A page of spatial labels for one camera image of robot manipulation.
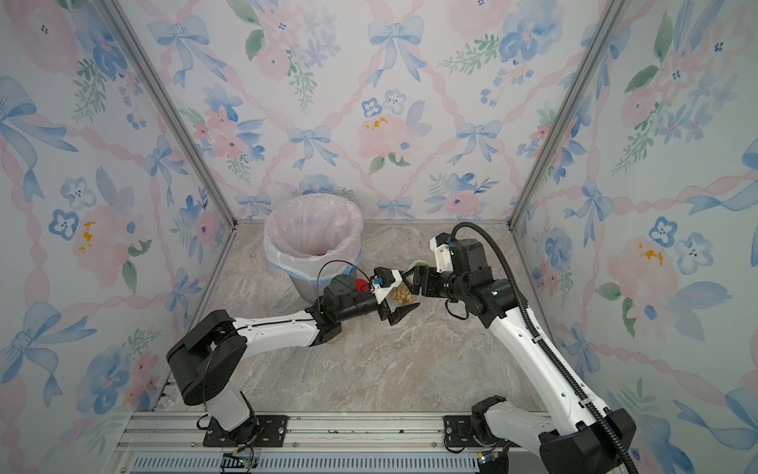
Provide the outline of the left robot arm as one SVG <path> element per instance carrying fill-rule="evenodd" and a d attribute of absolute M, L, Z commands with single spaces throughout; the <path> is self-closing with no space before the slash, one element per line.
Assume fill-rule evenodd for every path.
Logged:
<path fill-rule="evenodd" d="M 243 359 L 323 345 L 341 334 L 345 320 L 372 313 L 394 326 L 418 307 L 390 307 L 390 293 L 406 283 L 405 273 L 379 267 L 366 286 L 350 293 L 333 278 L 315 303 L 288 316 L 246 319 L 233 318 L 225 310 L 210 312 L 166 355 L 184 403 L 205 407 L 208 427 L 223 438 L 254 427 L 251 404 L 231 383 Z"/>

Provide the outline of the grey mesh trash bin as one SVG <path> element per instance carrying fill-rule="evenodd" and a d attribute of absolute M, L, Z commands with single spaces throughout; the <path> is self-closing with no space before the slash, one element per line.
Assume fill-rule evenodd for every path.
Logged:
<path fill-rule="evenodd" d="M 312 276 L 299 276 L 288 273 L 299 295 L 308 302 L 315 302 L 331 281 L 339 275 L 353 275 L 355 269 L 347 266 L 330 265 L 325 270 L 315 272 Z"/>

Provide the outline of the red lid peanut jar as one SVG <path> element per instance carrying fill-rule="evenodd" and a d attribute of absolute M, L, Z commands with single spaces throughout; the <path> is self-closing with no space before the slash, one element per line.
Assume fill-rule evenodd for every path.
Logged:
<path fill-rule="evenodd" d="M 355 291 L 357 293 L 371 292 L 371 283 L 368 280 L 357 278 L 355 280 Z"/>

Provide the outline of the right aluminium corner post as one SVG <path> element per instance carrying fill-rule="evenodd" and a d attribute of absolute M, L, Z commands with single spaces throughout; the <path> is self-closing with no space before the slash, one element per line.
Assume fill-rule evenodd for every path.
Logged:
<path fill-rule="evenodd" d="M 607 49 L 619 29 L 620 18 L 623 16 L 628 2 L 624 0 L 612 0 L 607 4 L 605 13 L 600 17 L 600 22 L 591 37 L 586 54 L 576 71 L 576 77 L 570 87 L 568 87 L 566 98 L 560 108 L 554 128 L 548 134 L 542 151 L 537 155 L 532 170 L 527 176 L 523 191 L 521 192 L 516 206 L 511 213 L 508 221 L 508 229 L 515 231 L 519 227 L 520 221 L 527 213 L 527 207 L 531 197 L 538 188 L 538 183 L 545 170 L 549 167 L 552 156 L 558 149 L 564 133 L 569 129 L 569 125 L 574 118 L 574 114 L 580 107 L 580 102 L 584 99 L 584 94 L 588 87 L 588 82 L 592 79 L 594 72 L 599 68 L 601 57 L 607 53 Z"/>

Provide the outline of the aluminium corner post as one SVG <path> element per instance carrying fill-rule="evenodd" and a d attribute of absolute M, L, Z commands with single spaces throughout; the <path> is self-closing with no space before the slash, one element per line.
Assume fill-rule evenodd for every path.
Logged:
<path fill-rule="evenodd" d="M 100 0 L 95 1 L 94 4 L 144 81 L 153 104 L 158 109 L 161 118 L 165 120 L 168 130 L 177 140 L 181 150 L 189 159 L 193 171 L 199 176 L 199 181 L 205 186 L 205 191 L 209 194 L 211 201 L 220 210 L 226 224 L 234 230 L 238 224 L 237 218 L 232 214 L 230 205 L 228 205 L 221 189 L 212 177 L 211 169 L 197 151 L 195 142 L 193 142 L 189 130 L 184 125 L 176 105 L 163 85 L 156 68 L 130 25 L 128 18 L 126 18 L 126 13 L 120 7 L 120 3 L 118 1 Z"/>
<path fill-rule="evenodd" d="M 601 57 L 607 53 L 607 49 L 619 29 L 620 18 L 623 16 L 628 2 L 624 0 L 612 0 L 607 4 L 605 13 L 600 17 L 600 22 L 591 37 L 586 54 L 576 71 L 576 77 L 570 87 L 568 87 L 566 98 L 560 108 L 554 128 L 548 134 L 542 151 L 537 155 L 532 170 L 527 176 L 523 191 L 521 192 L 516 206 L 511 213 L 508 221 L 508 229 L 515 231 L 519 227 L 520 221 L 527 213 L 527 207 L 531 197 L 538 188 L 538 183 L 545 170 L 549 167 L 552 156 L 558 149 L 564 133 L 569 129 L 569 125 L 574 118 L 574 114 L 580 107 L 580 102 L 584 99 L 584 94 L 588 87 L 588 82 L 592 79 L 594 72 L 599 68 Z"/>

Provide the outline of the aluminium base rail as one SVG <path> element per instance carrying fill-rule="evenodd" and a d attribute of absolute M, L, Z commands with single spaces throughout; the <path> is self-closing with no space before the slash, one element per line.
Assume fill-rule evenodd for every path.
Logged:
<path fill-rule="evenodd" d="M 520 446 L 460 448 L 434 413 L 290 413 L 240 448 L 203 443 L 199 412 L 137 413 L 108 473 L 542 473 Z"/>

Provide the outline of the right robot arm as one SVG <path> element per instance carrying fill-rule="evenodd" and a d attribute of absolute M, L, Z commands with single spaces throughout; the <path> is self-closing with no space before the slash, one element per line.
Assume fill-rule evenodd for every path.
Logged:
<path fill-rule="evenodd" d="M 455 300 L 510 351 L 537 390 L 544 415 L 516 408 L 495 397 L 482 410 L 482 431 L 514 442 L 537 455 L 550 473 L 608 473 L 637 470 L 629 452 L 635 422 L 624 409 L 612 410 L 568 365 L 530 308 L 506 278 L 491 269 L 454 273 L 416 267 L 402 274 L 414 295 Z"/>

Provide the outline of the left aluminium corner post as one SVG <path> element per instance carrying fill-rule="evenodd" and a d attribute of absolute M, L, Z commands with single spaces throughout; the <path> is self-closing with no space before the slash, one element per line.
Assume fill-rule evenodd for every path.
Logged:
<path fill-rule="evenodd" d="M 238 224 L 237 218 L 232 214 L 230 205 L 228 205 L 221 189 L 212 177 L 211 169 L 197 151 L 195 142 L 193 142 L 189 130 L 184 125 L 176 105 L 163 85 L 156 68 L 130 25 L 128 18 L 126 18 L 126 13 L 120 7 L 120 3 L 118 1 L 100 0 L 95 1 L 94 4 L 144 81 L 153 104 L 158 109 L 161 118 L 165 120 L 168 130 L 177 140 L 181 150 L 189 159 L 193 171 L 199 176 L 199 181 L 205 186 L 205 191 L 209 194 L 211 201 L 220 210 L 226 224 L 234 230 Z"/>

